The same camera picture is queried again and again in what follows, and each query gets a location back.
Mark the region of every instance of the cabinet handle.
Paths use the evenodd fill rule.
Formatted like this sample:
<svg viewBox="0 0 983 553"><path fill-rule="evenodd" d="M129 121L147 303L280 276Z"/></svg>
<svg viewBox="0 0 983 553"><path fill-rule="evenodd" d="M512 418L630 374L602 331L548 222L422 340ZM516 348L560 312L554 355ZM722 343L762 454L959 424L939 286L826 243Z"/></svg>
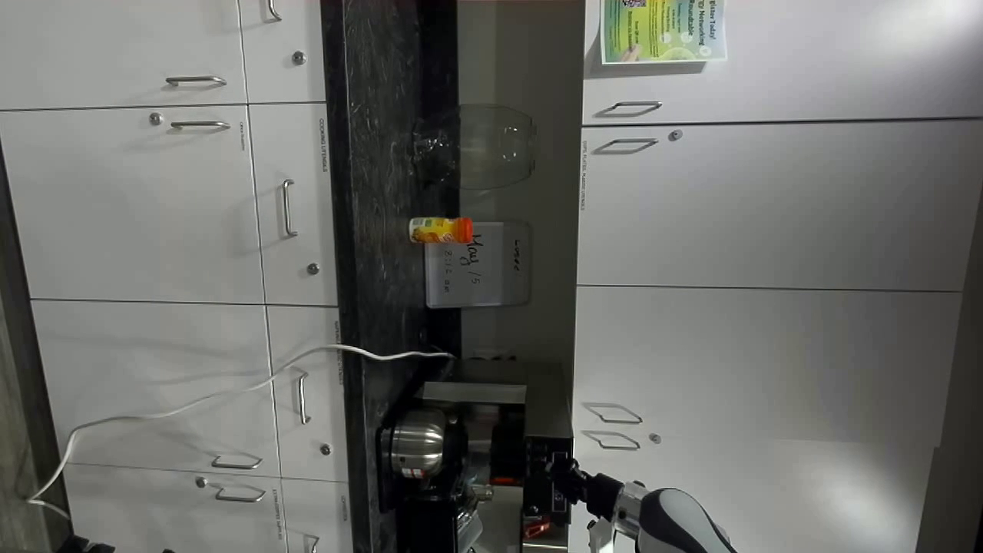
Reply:
<svg viewBox="0 0 983 553"><path fill-rule="evenodd" d="M602 424L642 424L642 416L617 404L583 404Z"/></svg>
<svg viewBox="0 0 983 553"><path fill-rule="evenodd" d="M212 129L212 134L226 134L230 129L226 121L174 121L173 124L174 134L184 134L184 129Z"/></svg>
<svg viewBox="0 0 983 553"><path fill-rule="evenodd" d="M167 121L164 115L151 115L151 125L173 125L173 134L189 129L209 129L209 134L227 134L230 125L226 121Z"/></svg>
<svg viewBox="0 0 983 553"><path fill-rule="evenodd" d="M269 13L269 23L284 23L280 9L275 8L275 0L264 0L264 13Z"/></svg>
<svg viewBox="0 0 983 553"><path fill-rule="evenodd" d="M297 229L294 229L294 218L292 218L292 209L290 209L290 191L294 188L292 179L286 179L276 191L280 191L280 236L284 241L292 241L297 236Z"/></svg>
<svg viewBox="0 0 983 553"><path fill-rule="evenodd" d="M302 424L311 424L311 416L307 416L307 373L304 369L294 369L294 416Z"/></svg>
<svg viewBox="0 0 983 553"><path fill-rule="evenodd" d="M647 149L654 149L658 140L614 140L614 141L606 141L602 149L597 149L593 154L598 156L632 156L632 154L642 154Z"/></svg>
<svg viewBox="0 0 983 553"><path fill-rule="evenodd" d="M257 454L218 454L212 467L218 470L256 470L264 459Z"/></svg>
<svg viewBox="0 0 983 553"><path fill-rule="evenodd" d="M256 488L256 485L240 485L240 492L249 492L249 495L238 495L235 488L222 485L222 482L212 482L209 477L196 477L194 480L196 488L215 488L215 500L226 500L226 504L257 504L269 499L264 488Z"/></svg>
<svg viewBox="0 0 983 553"><path fill-rule="evenodd" d="M218 488L215 492L215 500L226 500L226 504L257 504L264 500L269 492L264 488L251 488L251 485L240 485L240 488Z"/></svg>
<svg viewBox="0 0 983 553"><path fill-rule="evenodd" d="M317 553L321 537L317 535L304 535L304 553Z"/></svg>
<svg viewBox="0 0 983 553"><path fill-rule="evenodd" d="M624 436L624 433L612 433L612 429L583 429L583 436L591 436L598 450L610 452L639 452L642 443Z"/></svg>
<svg viewBox="0 0 983 553"><path fill-rule="evenodd" d="M189 89L189 85L215 89L215 85L226 85L226 80L218 74L183 74L183 78L174 74L174 78L164 78L164 84L167 84L167 89Z"/></svg>
<svg viewBox="0 0 983 553"><path fill-rule="evenodd" d="M642 115L652 115L660 109L665 109L660 102L614 102L612 109L598 111L597 118L630 121L630 118L642 118Z"/></svg>

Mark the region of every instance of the white cabinet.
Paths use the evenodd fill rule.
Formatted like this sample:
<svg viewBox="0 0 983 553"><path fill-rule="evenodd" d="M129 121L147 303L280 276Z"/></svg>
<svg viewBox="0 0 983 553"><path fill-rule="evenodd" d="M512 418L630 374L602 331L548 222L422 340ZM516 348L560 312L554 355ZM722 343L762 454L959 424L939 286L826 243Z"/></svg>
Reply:
<svg viewBox="0 0 983 553"><path fill-rule="evenodd" d="M728 62L602 69L587 0L583 124L983 115L983 2L728 2Z"/></svg>
<svg viewBox="0 0 983 553"><path fill-rule="evenodd" d="M69 470L73 533L120 553L276 553L276 480Z"/></svg>
<svg viewBox="0 0 983 553"><path fill-rule="evenodd" d="M959 291L979 124L583 134L587 286Z"/></svg>
<svg viewBox="0 0 983 553"><path fill-rule="evenodd" d="M349 512L344 482L284 480L284 530L290 553L349 553Z"/></svg>
<svg viewBox="0 0 983 553"><path fill-rule="evenodd" d="M0 115L31 295L261 305L247 135L244 109Z"/></svg>
<svg viewBox="0 0 983 553"><path fill-rule="evenodd" d="M326 109L249 111L269 305L337 305Z"/></svg>
<svg viewBox="0 0 983 553"><path fill-rule="evenodd" d="M247 102L238 0L0 0L0 69L0 109Z"/></svg>
<svg viewBox="0 0 983 553"><path fill-rule="evenodd" d="M261 307L35 303L52 418L69 429L178 410L269 374ZM78 465L280 475L272 390L235 394L167 421L85 429Z"/></svg>
<svg viewBox="0 0 983 553"><path fill-rule="evenodd" d="M583 467L685 488L754 553L915 553L931 450L807 439L639 439L639 452L579 447ZM587 551L574 510L571 547Z"/></svg>
<svg viewBox="0 0 983 553"><path fill-rule="evenodd" d="M580 290L580 427L934 450L959 295Z"/></svg>
<svg viewBox="0 0 983 553"><path fill-rule="evenodd" d="M326 102L321 0L240 0L249 102Z"/></svg>
<svg viewBox="0 0 983 553"><path fill-rule="evenodd" d="M337 312L272 307L272 343L284 477L348 480L340 355L317 352L337 343Z"/></svg>

